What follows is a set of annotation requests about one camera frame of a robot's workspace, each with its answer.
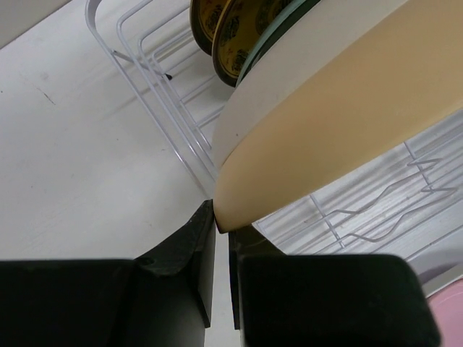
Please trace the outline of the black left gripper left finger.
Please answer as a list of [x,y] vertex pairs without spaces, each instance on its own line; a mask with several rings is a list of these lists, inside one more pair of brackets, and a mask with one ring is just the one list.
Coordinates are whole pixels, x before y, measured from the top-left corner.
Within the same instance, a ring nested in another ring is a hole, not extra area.
[[202,346],[211,325],[215,225],[206,200],[132,260],[5,260],[3,346]]

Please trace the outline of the tan yellow plate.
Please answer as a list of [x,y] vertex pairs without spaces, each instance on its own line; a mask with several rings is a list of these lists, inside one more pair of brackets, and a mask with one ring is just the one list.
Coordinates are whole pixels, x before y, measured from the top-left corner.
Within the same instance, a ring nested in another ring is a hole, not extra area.
[[229,232],[292,203],[462,107],[462,32],[376,29],[251,131],[221,168]]

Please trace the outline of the teal blue patterned plate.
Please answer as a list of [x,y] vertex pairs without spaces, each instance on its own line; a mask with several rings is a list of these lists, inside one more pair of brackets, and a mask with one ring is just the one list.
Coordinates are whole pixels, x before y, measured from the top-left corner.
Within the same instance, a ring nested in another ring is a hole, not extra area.
[[279,12],[250,51],[238,76],[236,86],[240,84],[249,71],[259,62],[263,55],[279,40],[279,38],[318,3],[319,1],[316,0],[292,1]]

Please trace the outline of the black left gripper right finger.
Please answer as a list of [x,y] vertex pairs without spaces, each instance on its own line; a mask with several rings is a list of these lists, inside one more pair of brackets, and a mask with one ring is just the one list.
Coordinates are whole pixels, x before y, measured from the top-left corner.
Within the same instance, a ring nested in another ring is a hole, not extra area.
[[229,234],[243,346],[439,346],[419,279],[391,254],[287,255],[252,226]]

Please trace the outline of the pink plate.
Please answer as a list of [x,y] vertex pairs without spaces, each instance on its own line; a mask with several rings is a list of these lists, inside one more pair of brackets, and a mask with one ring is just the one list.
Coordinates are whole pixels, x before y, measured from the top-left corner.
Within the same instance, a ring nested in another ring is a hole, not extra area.
[[462,347],[462,279],[449,284],[429,299],[441,334],[441,346]]

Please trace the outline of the yellow patterned plate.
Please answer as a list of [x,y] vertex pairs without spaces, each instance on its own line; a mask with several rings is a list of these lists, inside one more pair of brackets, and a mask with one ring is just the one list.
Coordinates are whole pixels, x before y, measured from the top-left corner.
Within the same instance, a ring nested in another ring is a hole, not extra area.
[[237,84],[244,63],[267,27],[291,0],[228,1],[213,39],[213,66],[219,79],[230,87]]
[[218,21],[227,0],[192,0],[190,2],[190,26],[199,48],[209,56]]

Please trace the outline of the cream white plate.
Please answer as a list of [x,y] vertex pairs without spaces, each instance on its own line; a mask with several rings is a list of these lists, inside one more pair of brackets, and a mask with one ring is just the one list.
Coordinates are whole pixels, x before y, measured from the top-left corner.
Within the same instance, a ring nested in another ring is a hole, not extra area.
[[221,168],[236,146],[278,104],[403,1],[319,1],[260,57],[236,86],[213,133],[213,164]]

